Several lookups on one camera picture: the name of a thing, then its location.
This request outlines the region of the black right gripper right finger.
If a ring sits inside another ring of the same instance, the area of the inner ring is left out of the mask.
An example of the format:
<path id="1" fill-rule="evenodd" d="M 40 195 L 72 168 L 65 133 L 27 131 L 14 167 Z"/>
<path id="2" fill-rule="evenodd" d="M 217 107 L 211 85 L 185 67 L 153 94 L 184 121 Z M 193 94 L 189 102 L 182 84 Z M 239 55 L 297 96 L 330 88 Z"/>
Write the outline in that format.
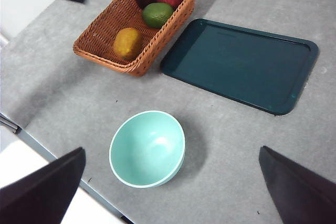
<path id="1" fill-rule="evenodd" d="M 335 223 L 335 183 L 267 146 L 258 160 L 283 223 Z"/>

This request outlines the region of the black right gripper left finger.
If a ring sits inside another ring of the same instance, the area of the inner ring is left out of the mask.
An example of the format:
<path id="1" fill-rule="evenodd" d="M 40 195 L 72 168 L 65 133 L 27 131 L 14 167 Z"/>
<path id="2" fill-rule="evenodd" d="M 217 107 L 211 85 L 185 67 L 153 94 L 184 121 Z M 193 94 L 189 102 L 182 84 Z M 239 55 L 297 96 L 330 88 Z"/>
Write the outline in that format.
<path id="1" fill-rule="evenodd" d="M 1 189 L 1 223 L 61 223 L 81 181 L 79 147 Z"/>

